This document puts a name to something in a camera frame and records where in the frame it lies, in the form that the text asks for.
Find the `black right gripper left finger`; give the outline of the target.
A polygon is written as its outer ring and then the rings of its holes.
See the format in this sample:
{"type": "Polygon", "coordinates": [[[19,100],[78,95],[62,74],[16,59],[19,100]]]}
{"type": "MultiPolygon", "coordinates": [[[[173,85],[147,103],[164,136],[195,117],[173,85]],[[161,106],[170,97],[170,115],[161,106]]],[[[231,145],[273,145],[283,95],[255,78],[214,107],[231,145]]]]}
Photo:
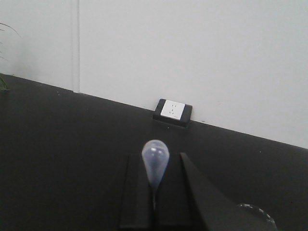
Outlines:
{"type": "Polygon", "coordinates": [[[153,228],[152,191],[141,155],[129,155],[118,227],[153,228]]]}

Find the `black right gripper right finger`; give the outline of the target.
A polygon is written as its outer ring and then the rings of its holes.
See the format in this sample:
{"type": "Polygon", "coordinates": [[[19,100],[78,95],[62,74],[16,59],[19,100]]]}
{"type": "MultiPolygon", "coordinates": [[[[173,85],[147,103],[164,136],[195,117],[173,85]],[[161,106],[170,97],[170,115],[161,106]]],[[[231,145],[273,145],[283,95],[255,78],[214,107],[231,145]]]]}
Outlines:
{"type": "Polygon", "coordinates": [[[180,153],[189,199],[198,217],[198,228],[207,231],[254,231],[254,219],[221,193],[196,167],[186,153],[180,153]]]}

